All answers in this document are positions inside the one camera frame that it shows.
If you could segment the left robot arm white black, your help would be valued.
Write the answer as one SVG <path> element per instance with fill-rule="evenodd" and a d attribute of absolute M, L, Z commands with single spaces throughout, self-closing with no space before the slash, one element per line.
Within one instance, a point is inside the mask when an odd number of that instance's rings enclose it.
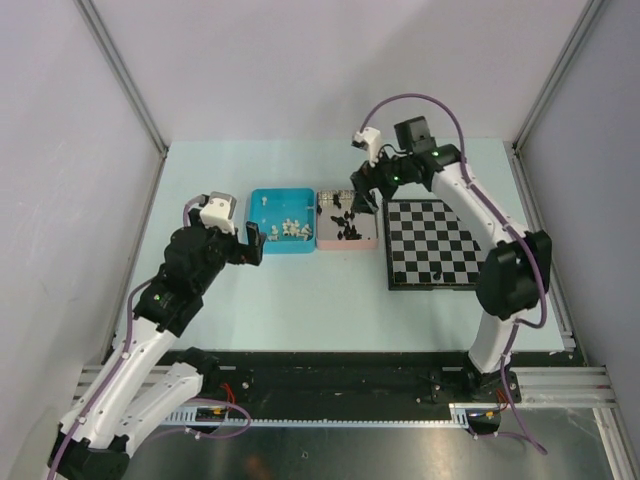
<path fill-rule="evenodd" d="M 122 478 L 136 451 L 176 408 L 219 392 L 215 360 L 197 348 L 146 392 L 140 388 L 202 309 L 204 294 L 224 267 L 261 263 L 266 235 L 253 222 L 246 233 L 241 243 L 235 228 L 198 224 L 171 235 L 158 273 L 130 295 L 123 340 L 60 420 L 48 478 Z"/>

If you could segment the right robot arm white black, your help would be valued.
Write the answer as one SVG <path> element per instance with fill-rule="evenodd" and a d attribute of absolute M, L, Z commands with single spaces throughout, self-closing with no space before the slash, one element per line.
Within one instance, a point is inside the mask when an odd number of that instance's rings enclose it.
<path fill-rule="evenodd" d="M 395 127 L 399 153 L 389 156 L 379 130 L 363 127 L 352 137 L 367 158 L 351 175 L 354 207 L 373 214 L 372 192 L 386 200 L 406 184 L 423 186 L 443 201 L 470 230 L 484 256 L 475 294 L 482 316 L 461 376 L 463 393 L 484 401 L 505 378 L 517 330 L 545 326 L 552 241 L 511 219 L 472 175 L 462 144 L 438 145 L 423 117 Z"/>

